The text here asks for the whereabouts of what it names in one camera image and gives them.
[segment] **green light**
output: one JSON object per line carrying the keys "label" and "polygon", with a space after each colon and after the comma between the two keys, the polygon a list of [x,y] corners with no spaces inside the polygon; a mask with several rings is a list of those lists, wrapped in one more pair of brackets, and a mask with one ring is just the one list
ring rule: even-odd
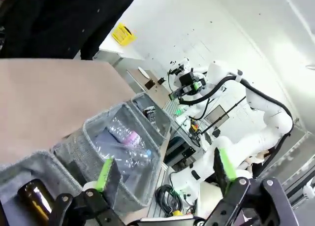
{"label": "green light", "polygon": [[182,114],[182,110],[181,109],[177,109],[175,111],[175,115],[180,116]]}

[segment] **brown glass bottle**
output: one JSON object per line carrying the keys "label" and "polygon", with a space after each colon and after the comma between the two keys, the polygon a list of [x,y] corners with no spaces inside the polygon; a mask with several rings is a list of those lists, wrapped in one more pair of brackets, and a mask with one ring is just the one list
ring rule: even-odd
{"label": "brown glass bottle", "polygon": [[8,220],[6,219],[5,212],[3,206],[0,201],[0,225],[1,226],[9,226]]}
{"label": "brown glass bottle", "polygon": [[55,200],[42,181],[34,179],[26,183],[18,190],[18,196],[36,218],[48,223]]}

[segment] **plastic water bottle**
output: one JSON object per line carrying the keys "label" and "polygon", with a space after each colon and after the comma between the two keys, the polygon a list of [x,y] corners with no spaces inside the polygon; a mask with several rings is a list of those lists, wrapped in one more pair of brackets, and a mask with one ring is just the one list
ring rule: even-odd
{"label": "plastic water bottle", "polygon": [[117,117],[111,120],[108,130],[120,143],[139,149],[145,149],[145,144],[139,134],[127,128]]}
{"label": "plastic water bottle", "polygon": [[96,137],[94,140],[96,151],[103,160],[114,158],[118,169],[124,179],[135,172],[142,170],[151,163],[151,151],[144,149],[131,148],[120,143],[110,143]]}

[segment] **window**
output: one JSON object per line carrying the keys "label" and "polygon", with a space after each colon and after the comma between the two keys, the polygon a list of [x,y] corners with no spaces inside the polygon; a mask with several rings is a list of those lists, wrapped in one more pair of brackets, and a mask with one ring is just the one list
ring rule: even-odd
{"label": "window", "polygon": [[[212,110],[204,119],[209,124],[214,123],[219,117],[225,114],[225,110],[221,105],[218,105],[214,110]],[[229,119],[229,116],[226,114],[220,121],[218,121],[215,126],[220,127],[226,120]]]}

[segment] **screw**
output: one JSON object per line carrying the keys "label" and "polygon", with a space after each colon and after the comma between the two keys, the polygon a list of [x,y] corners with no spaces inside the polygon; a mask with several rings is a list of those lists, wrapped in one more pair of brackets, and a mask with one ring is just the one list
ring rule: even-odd
{"label": "screw", "polygon": [[267,180],[267,184],[269,185],[269,186],[272,186],[273,185],[273,181],[272,180]]}
{"label": "screw", "polygon": [[91,197],[91,196],[93,196],[93,192],[87,192],[87,195],[88,195],[89,197]]}
{"label": "screw", "polygon": [[245,185],[246,184],[246,180],[244,178],[240,179],[239,182],[240,182],[241,185]]}

